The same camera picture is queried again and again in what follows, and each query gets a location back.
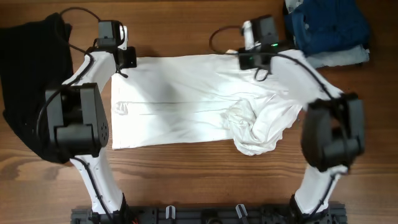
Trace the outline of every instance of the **wooden surface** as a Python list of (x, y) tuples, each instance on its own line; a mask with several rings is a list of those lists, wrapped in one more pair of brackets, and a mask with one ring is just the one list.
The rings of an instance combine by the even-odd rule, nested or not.
[[(103, 19), (128, 26), (129, 45), (137, 47), (140, 56), (208, 54), (208, 37), (215, 29), (263, 14), (273, 14), (284, 35), (282, 1), (276, 0), (10, 2), (0, 1), (0, 27), (41, 20), (69, 6), (83, 6)], [(366, 153), (356, 161), (351, 175), (339, 182), (332, 200), (346, 204), (350, 224), (397, 223), (398, 3), (363, 0), (358, 4), (373, 29), (371, 62), (363, 67), (321, 70), (332, 84), (357, 92), (366, 113)], [(81, 12), (68, 13), (65, 20), (73, 24), (71, 43), (88, 47), (96, 37), (95, 20)], [(238, 34), (226, 32), (216, 44), (227, 49), (243, 43)], [(77, 69), (83, 57), (72, 53)], [(109, 122), (110, 90), (108, 82), (102, 97)], [(244, 156), (232, 141), (121, 151), (112, 151), (109, 144), (107, 153), (130, 205), (286, 203), (299, 187), (305, 169), (299, 143), (301, 124), (298, 121), (287, 129), (277, 149), (261, 156)], [(90, 206), (90, 198), (77, 170), (41, 161), (1, 117), (0, 223), (68, 223), (70, 210), (80, 206)]]

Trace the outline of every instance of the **clothing stack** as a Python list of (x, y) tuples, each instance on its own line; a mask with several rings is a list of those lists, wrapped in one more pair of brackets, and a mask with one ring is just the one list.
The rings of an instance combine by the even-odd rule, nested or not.
[(355, 0), (285, 0), (287, 38), (315, 68), (369, 61), (369, 25)]

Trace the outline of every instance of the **black garment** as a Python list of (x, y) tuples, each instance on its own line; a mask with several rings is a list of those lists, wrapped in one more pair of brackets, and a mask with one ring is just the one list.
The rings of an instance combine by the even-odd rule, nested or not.
[(42, 159), (65, 163), (49, 145), (47, 116), (36, 139), (37, 116), (45, 102), (45, 90), (60, 86), (73, 75), (68, 42), (72, 27), (58, 13), (40, 22), (0, 29), (0, 76), (5, 110), (3, 116), (15, 134)]

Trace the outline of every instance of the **crumpled fabric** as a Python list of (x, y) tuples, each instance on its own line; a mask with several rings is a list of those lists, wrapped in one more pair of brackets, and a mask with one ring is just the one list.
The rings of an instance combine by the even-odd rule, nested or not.
[(112, 77), (113, 149), (234, 139), (245, 155), (275, 149), (301, 106), (270, 75), (230, 55), (139, 58)]

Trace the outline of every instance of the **robotic arm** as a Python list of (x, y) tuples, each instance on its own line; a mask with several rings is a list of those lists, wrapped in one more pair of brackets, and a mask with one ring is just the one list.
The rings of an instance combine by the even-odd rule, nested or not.
[[(309, 68), (333, 99), (320, 90), (314, 77), (297, 63), (283, 57), (268, 60), (268, 66), (289, 88), (292, 98), (307, 110), (302, 147), (309, 165), (301, 187), (288, 206), (267, 205), (247, 210), (244, 205), (178, 210), (174, 206), (166, 209), (129, 207), (106, 158), (109, 128), (100, 92), (112, 75), (123, 75), (120, 69), (136, 66), (136, 55), (133, 47), (127, 47), (127, 27), (122, 27), (117, 21), (104, 22), (107, 24), (99, 25), (98, 46), (87, 51), (94, 59), (90, 69), (81, 80), (60, 91), (47, 107), (50, 142), (60, 156), (69, 158), (79, 170), (92, 201), (89, 210), (72, 210), (71, 223), (322, 224), (334, 221), (333, 218), (339, 219), (340, 223), (346, 221), (344, 206), (331, 207), (328, 199), (341, 174), (347, 173), (354, 158), (363, 152), (362, 104), (355, 94), (344, 95), (328, 83), (305, 61), (299, 50), (285, 50), (280, 54), (292, 57)], [(249, 52), (256, 50), (253, 46), (261, 46), (250, 40), (246, 40), (246, 44), (252, 46), (247, 49)], [(78, 77), (90, 60), (86, 55), (81, 68), (65, 84)], [(47, 91), (47, 99), (55, 92)], [(339, 120), (343, 135), (331, 126), (333, 117), (340, 118), (336, 113), (343, 118)], [(282, 215), (275, 213), (275, 207), (281, 208)]]

